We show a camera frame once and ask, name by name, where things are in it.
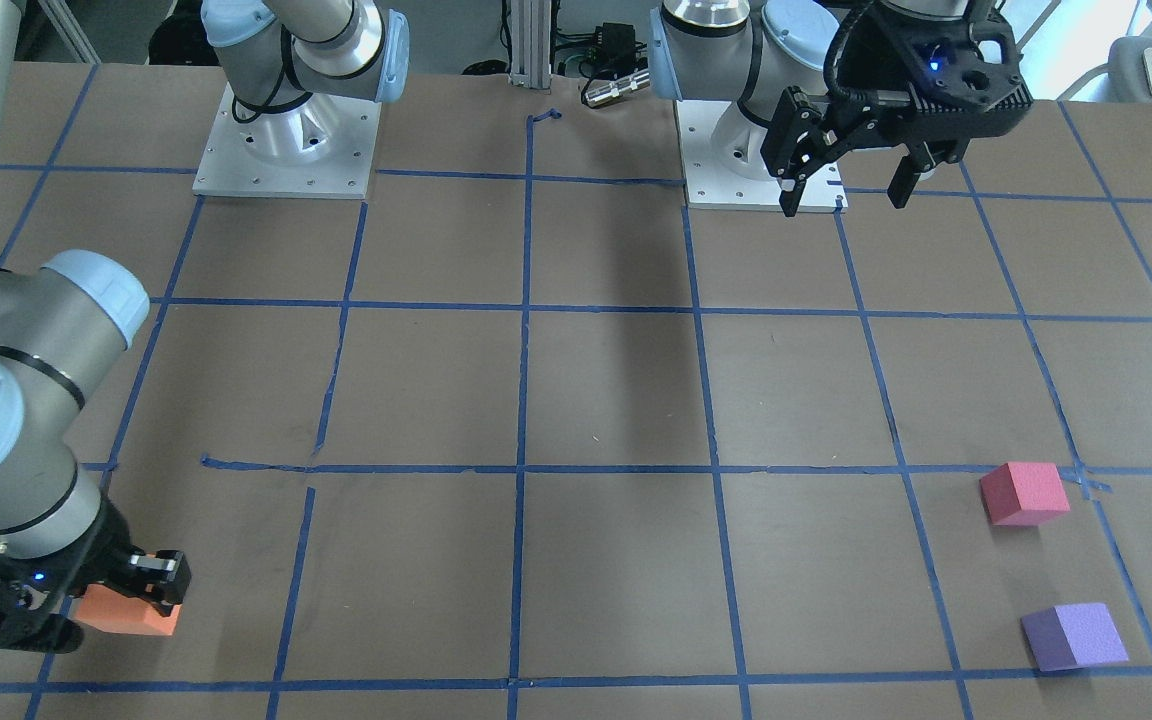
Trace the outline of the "orange foam block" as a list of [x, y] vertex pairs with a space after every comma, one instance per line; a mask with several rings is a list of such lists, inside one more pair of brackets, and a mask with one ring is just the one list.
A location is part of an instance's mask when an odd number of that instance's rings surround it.
[[179, 615], [179, 606], [170, 606], [169, 614], [161, 615], [154, 602], [120, 594], [101, 584], [91, 584], [76, 601], [70, 616], [99, 632], [168, 637], [177, 628]]

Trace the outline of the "purple foam block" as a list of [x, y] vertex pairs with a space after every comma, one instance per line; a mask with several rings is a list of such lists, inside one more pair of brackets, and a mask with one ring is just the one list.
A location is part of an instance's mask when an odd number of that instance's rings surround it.
[[1129, 660], [1106, 602], [1064, 602], [1021, 616], [1021, 629], [1043, 673]]

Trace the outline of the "silver metal cylinder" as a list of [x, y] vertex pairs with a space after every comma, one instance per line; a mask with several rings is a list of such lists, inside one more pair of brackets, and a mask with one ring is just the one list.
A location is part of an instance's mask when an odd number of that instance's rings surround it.
[[581, 104], [585, 108], [600, 109], [621, 103], [636, 92], [652, 88], [652, 73], [649, 69], [636, 70], [631, 76], [616, 79], [591, 79], [581, 92]]

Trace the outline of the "red foam block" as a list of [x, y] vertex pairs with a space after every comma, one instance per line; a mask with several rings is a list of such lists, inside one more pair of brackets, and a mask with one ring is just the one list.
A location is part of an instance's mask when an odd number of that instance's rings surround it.
[[990, 523], [1038, 526], [1071, 511], [1053, 462], [1005, 462], [979, 479]]

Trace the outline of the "aluminium frame post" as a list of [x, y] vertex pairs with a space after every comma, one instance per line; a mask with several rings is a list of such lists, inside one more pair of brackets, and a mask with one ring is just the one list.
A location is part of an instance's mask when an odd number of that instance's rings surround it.
[[548, 94], [552, 85], [554, 8], [550, 0], [506, 1], [508, 81]]

